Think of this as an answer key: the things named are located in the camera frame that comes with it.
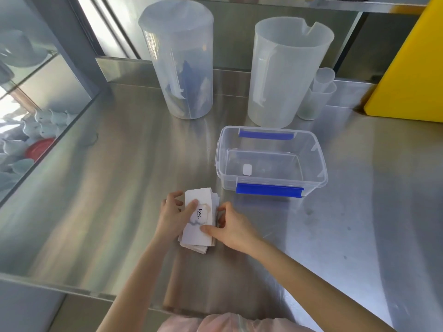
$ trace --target left hand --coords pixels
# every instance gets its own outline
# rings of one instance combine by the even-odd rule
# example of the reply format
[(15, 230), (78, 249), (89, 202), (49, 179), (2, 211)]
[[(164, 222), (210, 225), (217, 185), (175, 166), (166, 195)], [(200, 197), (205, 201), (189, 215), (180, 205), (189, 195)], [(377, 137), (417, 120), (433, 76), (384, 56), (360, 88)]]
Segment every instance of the left hand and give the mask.
[(189, 222), (192, 213), (197, 209), (198, 200), (194, 199), (183, 211), (180, 211), (178, 206), (183, 206), (183, 202), (176, 198), (182, 194), (183, 191), (171, 192), (166, 199), (162, 200), (155, 237), (172, 241), (179, 236)]

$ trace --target pitcher lid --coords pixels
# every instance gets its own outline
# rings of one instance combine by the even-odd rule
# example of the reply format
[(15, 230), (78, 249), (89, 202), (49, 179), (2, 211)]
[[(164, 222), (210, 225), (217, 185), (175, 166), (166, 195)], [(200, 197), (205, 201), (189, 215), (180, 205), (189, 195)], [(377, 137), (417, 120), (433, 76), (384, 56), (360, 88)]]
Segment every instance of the pitcher lid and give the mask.
[(214, 22), (211, 11), (191, 0), (162, 0), (146, 7), (138, 21), (149, 33), (174, 33)]

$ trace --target clear plastic pitcher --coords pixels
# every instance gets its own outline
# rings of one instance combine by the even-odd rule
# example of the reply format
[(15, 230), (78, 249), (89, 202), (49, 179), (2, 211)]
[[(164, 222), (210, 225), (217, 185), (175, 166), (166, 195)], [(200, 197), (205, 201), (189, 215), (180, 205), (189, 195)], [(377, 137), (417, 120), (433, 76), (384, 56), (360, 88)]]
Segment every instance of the clear plastic pitcher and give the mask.
[(197, 119), (212, 107), (214, 17), (201, 3), (162, 0), (139, 19), (169, 112)]
[(262, 127), (283, 128), (297, 109), (334, 39), (321, 23), (273, 17), (255, 26), (248, 116)]

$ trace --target forearm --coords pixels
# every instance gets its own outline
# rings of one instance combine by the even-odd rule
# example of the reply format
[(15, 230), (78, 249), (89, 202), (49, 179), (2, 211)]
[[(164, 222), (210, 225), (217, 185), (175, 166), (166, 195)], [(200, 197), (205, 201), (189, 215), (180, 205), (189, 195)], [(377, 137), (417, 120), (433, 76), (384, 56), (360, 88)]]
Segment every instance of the forearm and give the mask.
[(394, 331), (268, 242), (258, 240), (250, 255), (263, 264), (325, 332)]
[(169, 245), (157, 238), (151, 241), (97, 332), (141, 331)]

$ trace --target storage box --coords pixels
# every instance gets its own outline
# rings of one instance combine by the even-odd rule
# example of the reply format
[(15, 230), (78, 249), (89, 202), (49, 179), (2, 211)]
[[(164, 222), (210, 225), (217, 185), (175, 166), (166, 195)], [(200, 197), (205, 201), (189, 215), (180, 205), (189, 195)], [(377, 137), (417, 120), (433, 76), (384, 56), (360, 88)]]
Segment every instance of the storage box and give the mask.
[(215, 154), (222, 187), (301, 198), (328, 182), (322, 150), (304, 130), (226, 126)]

